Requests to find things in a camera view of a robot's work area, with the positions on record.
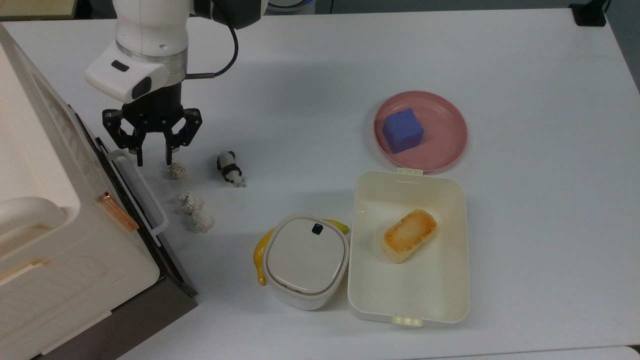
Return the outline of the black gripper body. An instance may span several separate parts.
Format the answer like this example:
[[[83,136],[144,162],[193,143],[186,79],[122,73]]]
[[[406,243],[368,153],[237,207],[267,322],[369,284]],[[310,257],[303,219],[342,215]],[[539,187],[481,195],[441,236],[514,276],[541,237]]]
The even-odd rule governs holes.
[[[185,116],[182,85],[157,89],[123,105],[122,117],[134,128],[133,134],[163,132],[176,125]]]

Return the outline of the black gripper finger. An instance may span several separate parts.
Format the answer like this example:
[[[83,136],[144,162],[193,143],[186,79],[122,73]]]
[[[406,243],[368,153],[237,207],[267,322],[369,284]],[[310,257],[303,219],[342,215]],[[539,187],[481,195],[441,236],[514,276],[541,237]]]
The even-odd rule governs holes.
[[[128,150],[135,155],[138,167],[144,166],[143,144],[147,136],[145,129],[134,127],[133,132],[128,133],[122,128],[124,118],[123,110],[105,109],[102,111],[102,124],[114,143],[121,150]]]
[[[185,120],[182,128],[177,133],[173,132],[173,127],[180,121]],[[180,147],[187,147],[191,144],[199,128],[202,125],[201,111],[197,108],[182,108],[169,114],[162,119],[162,134],[166,144],[166,165],[173,163],[173,153]]]

